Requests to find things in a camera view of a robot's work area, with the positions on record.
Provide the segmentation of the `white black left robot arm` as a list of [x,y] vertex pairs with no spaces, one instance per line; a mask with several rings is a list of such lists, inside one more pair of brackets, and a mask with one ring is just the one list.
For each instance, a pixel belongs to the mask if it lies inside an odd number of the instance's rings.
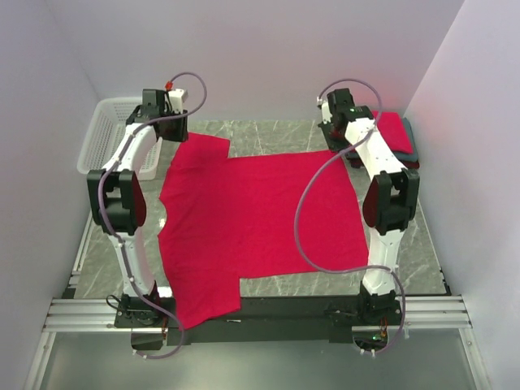
[[115,306],[120,327],[152,327],[169,319],[146,260],[142,228],[147,208],[139,172],[155,145],[188,139],[187,98],[184,89],[144,89],[115,152],[86,176],[93,221],[108,236],[123,278],[120,297],[106,299]]

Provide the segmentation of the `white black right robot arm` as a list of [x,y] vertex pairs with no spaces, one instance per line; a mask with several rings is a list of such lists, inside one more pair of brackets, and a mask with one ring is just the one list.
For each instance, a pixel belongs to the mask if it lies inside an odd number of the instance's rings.
[[419,175],[400,162],[381,135],[367,106],[357,106],[348,89],[335,89],[317,98],[320,128],[329,145],[353,146],[370,178],[362,203],[369,228],[369,269],[362,278],[357,316],[367,324],[401,314],[393,274],[405,230],[414,219]]

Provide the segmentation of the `pink-red t shirt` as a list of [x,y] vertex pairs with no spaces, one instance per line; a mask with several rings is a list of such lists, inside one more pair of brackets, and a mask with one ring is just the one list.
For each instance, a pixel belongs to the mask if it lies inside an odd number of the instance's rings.
[[160,194],[162,265],[185,328],[239,310],[240,281],[363,267],[368,249],[349,174],[328,151],[229,156],[193,133]]

